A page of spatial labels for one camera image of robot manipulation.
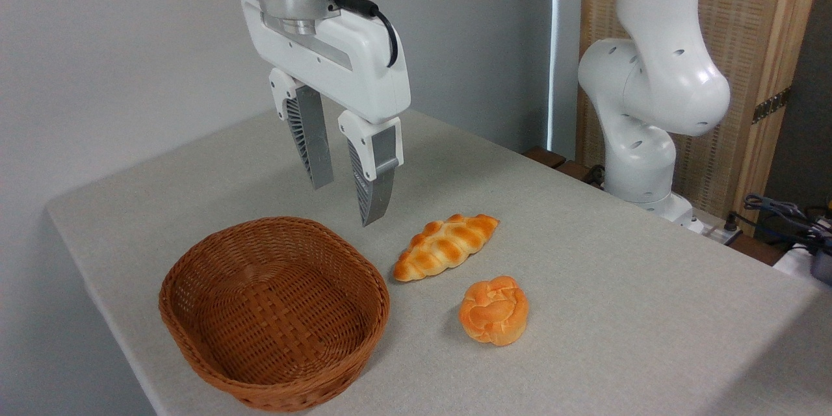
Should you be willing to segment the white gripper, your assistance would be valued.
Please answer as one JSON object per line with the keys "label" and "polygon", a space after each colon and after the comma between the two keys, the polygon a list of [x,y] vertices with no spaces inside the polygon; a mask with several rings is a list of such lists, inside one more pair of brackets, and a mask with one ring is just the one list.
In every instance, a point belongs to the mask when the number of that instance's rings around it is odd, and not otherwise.
{"label": "white gripper", "polygon": [[241,3],[253,46],[275,67],[268,76],[274,104],[314,189],[333,181],[324,94],[348,109],[338,124],[348,141],[361,223],[366,227],[383,217],[395,169],[404,163],[401,121],[395,117],[410,105],[403,51],[391,63],[384,23],[335,0]]}

